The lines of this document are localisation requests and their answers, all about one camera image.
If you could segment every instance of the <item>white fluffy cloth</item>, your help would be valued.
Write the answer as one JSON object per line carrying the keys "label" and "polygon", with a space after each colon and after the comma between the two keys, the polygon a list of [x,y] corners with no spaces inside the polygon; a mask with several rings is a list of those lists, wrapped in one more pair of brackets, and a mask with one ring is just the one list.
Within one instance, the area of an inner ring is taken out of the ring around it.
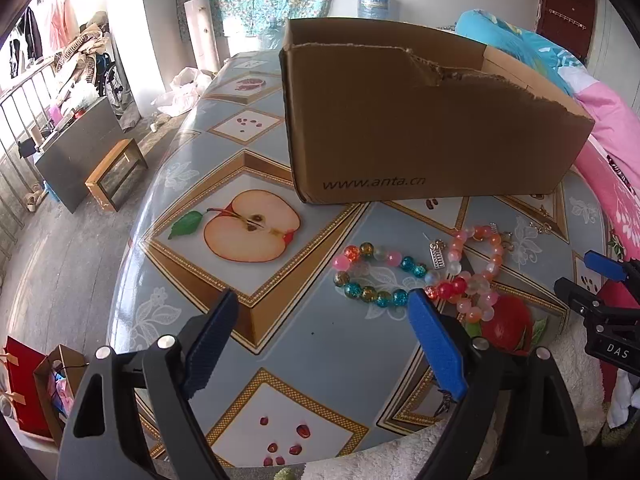
{"label": "white fluffy cloth", "polygon": [[[549,349],[574,404],[582,439],[585,444],[590,444],[605,421],[602,372],[600,362],[584,353],[587,335],[582,318],[574,314],[571,316],[569,326],[549,345]],[[442,420],[417,433],[348,456],[310,462],[302,480],[414,480],[435,448],[446,423]],[[488,471],[497,443],[492,421],[471,478]]]}

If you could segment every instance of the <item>brown door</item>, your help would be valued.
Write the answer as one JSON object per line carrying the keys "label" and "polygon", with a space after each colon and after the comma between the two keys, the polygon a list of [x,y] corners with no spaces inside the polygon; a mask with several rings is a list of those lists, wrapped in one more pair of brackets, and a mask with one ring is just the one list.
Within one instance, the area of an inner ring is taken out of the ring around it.
{"label": "brown door", "polygon": [[542,0],[536,32],[584,62],[595,15],[596,0]]}

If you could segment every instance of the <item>bracelet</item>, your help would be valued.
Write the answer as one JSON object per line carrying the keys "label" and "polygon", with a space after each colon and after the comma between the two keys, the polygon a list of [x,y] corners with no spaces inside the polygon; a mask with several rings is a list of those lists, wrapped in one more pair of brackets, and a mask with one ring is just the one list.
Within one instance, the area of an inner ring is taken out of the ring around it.
{"label": "bracelet", "polygon": [[411,256],[402,256],[399,251],[387,251],[383,248],[375,248],[373,244],[364,242],[360,247],[350,245],[344,248],[342,254],[338,254],[332,261],[332,266],[337,271],[334,276],[334,285],[344,289],[344,295],[352,300],[362,300],[365,303],[375,302],[377,306],[406,306],[409,294],[402,288],[397,288],[391,292],[386,290],[377,291],[370,285],[360,286],[359,283],[352,282],[348,270],[351,264],[359,259],[375,259],[385,262],[389,267],[399,267],[406,272],[410,272],[416,278],[424,278],[426,283],[436,284],[442,279],[437,270],[427,270],[423,263],[417,263]]}
{"label": "bracelet", "polygon": [[[476,241],[488,240],[492,248],[492,257],[486,268],[471,275],[470,272],[462,270],[460,260],[465,242],[473,238]],[[451,282],[442,281],[437,285],[428,285],[424,291],[430,300],[443,299],[456,305],[460,314],[464,314],[469,323],[491,321],[494,318],[494,304],[497,303],[500,295],[491,290],[490,282],[500,273],[502,265],[502,236],[497,232],[497,228],[489,225],[466,227],[454,235],[454,240],[447,252],[447,272],[454,276]],[[478,295],[476,304],[473,305],[472,298]]]}

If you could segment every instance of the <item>cardboard box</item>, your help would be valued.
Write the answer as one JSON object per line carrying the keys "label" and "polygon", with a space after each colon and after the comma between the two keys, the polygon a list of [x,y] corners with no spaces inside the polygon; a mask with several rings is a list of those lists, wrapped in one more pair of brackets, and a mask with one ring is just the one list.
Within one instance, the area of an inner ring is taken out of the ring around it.
{"label": "cardboard box", "polygon": [[289,20],[280,64],[303,202],[550,193],[593,127],[508,54],[418,25]]}
{"label": "cardboard box", "polygon": [[55,361],[62,363],[65,369],[66,380],[74,396],[80,387],[82,376],[84,376],[84,371],[86,370],[84,365],[87,361],[80,352],[76,352],[64,345],[58,345],[33,371],[33,379],[36,383],[36,390],[38,391],[38,398],[40,399],[40,405],[44,412],[44,418],[47,421],[53,441],[56,443],[56,446],[60,447],[65,425],[60,419],[58,412],[53,409],[49,395],[47,394],[47,382],[49,381],[49,375],[52,373],[51,367]]}

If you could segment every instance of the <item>halved apple image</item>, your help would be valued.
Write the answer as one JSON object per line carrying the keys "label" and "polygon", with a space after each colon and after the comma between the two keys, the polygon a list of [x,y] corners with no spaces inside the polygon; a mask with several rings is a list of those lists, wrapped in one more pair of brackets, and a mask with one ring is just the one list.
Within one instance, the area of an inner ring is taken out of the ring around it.
{"label": "halved apple image", "polygon": [[300,217],[293,208],[261,189],[243,191],[217,211],[204,227],[204,240],[214,254],[233,262],[275,260],[300,228]]}

